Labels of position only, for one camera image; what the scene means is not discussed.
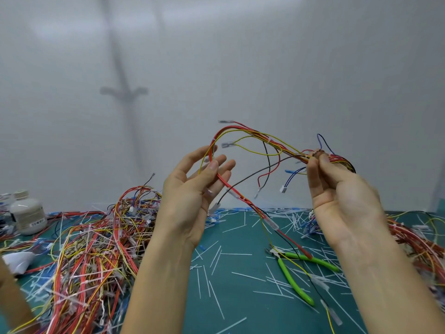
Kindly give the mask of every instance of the bottle label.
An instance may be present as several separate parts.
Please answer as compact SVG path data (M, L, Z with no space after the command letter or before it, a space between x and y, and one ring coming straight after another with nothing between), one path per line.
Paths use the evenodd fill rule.
M42 206L38 206L25 213L14 213L14 218L17 222L17 229L19 231L34 227L46 221L45 212Z

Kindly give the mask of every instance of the right hand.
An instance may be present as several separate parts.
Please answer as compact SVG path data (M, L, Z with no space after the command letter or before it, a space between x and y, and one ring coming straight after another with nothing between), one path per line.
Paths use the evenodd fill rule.
M387 231L377 191L358 174L331 163L324 152L309 159L307 174L315 217L334 250L344 242Z

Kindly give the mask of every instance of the white wall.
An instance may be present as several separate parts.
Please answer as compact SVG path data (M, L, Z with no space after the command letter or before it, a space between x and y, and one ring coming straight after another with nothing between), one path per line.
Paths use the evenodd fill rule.
M385 208L430 208L444 156L442 0L111 0L130 86L149 88L133 125L98 92L117 86L98 4L0 0L2 191L28 187L67 210L112 202L152 172L160 188L218 119L236 119L299 149L320 132ZM226 153L232 183L267 164ZM278 192L296 168L283 163L259 204L308 207L303 176ZM256 178L240 190L253 198Z

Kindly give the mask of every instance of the pliers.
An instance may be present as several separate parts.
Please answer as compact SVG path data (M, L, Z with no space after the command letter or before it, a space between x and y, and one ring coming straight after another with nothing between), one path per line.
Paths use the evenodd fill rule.
M292 253L292 252L283 252L280 251L276 248L264 248L266 250L267 253L274 255L277 260L278 260L278 265L281 267L281 270L283 271L284 275L286 276L287 281L289 282L289 284L292 286L292 288L294 289L295 292L297 292L297 294L308 304L310 304L311 306L315 306L314 300L309 297L298 285L297 283L294 281L294 279L292 279L289 271L287 270L286 265L284 264L283 260L281 259L282 257L287 257L289 259L300 259L300 260L304 260L304 261L310 261L313 262L315 264L319 264L322 265L324 267L326 267L327 269L330 269L333 272L339 273L340 269L333 265L328 263L327 261L312 257L312 259L309 259L307 256L303 255L303 254L296 254L296 253Z

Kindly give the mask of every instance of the blue wire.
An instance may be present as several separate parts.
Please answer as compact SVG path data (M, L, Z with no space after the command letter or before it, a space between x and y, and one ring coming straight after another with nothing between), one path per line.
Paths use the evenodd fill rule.
M329 149L329 151L331 151L331 154L336 154L334 151L332 151L332 149L331 149L331 148L329 147L329 145L326 143L325 138L324 138L321 134L317 134L317 139L318 139L318 142L319 142L319 144L320 144L320 149L323 149L323 145L321 144L320 137L323 139L323 141L324 141L324 143L326 144L326 146L327 146L327 148Z
M291 176L289 177L289 179L287 180L286 184L284 185L284 187L287 187L287 185L289 185L289 183L291 182L292 178L295 177L296 174L298 174L300 171L304 170L306 167L302 167L301 169L298 169L297 171L295 171L293 174L291 174Z

